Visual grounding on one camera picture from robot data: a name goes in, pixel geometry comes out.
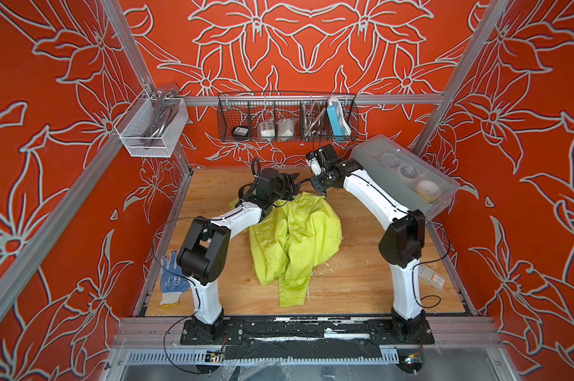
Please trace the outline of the yellow-green trousers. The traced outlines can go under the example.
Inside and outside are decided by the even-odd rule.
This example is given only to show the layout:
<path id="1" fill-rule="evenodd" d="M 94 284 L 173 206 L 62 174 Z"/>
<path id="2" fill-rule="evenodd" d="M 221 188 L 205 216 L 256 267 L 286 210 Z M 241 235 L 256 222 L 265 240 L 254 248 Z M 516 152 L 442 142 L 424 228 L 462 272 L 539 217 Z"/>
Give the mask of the yellow-green trousers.
<path id="1" fill-rule="evenodd" d="M 278 282 L 281 308 L 304 305 L 315 267 L 342 244 L 339 216 L 325 198 L 306 192 L 280 201 L 248 233 L 258 281 L 263 286 Z"/>

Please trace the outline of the black belt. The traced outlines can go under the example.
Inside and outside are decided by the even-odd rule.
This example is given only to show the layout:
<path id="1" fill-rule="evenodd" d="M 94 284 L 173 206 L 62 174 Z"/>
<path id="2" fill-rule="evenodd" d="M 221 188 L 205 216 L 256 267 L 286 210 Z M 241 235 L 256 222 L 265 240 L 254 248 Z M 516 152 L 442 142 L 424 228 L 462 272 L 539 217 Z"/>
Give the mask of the black belt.
<path id="1" fill-rule="evenodd" d="M 312 182 L 313 178 L 307 178 L 307 179 L 302 179 L 301 181 L 298 181 L 296 183 L 296 186 L 304 186 L 304 184 L 313 184 Z"/>

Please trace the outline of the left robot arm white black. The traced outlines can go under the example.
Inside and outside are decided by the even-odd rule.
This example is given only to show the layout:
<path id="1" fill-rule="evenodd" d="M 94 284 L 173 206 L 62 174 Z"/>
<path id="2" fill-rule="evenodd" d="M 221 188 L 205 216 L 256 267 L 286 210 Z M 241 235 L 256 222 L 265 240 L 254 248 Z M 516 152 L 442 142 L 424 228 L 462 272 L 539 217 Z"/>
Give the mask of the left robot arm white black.
<path id="1" fill-rule="evenodd" d="M 193 289 L 194 313 L 189 332 L 217 339 L 223 333 L 224 309 L 218 279 L 225 268 L 231 239 L 263 222 L 275 204 L 294 200 L 298 174 L 274 168 L 254 169 L 253 182 L 241 187 L 232 211 L 218 217 L 196 217 L 177 254 L 177 265 Z"/>

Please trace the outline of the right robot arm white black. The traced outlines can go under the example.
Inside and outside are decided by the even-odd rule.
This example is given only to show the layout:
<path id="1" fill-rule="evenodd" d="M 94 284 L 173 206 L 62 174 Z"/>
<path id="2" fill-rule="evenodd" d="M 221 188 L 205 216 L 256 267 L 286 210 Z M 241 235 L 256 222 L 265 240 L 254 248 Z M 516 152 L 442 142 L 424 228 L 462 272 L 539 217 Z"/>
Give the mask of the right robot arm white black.
<path id="1" fill-rule="evenodd" d="M 385 233 L 378 244 L 389 263 L 393 281 L 391 334 L 400 342 L 412 341 L 428 331 L 420 296 L 419 266 L 425 244 L 425 217 L 398 203 L 354 159 L 340 158 L 332 145 L 306 154 L 316 192 L 342 188 L 378 220 Z"/>

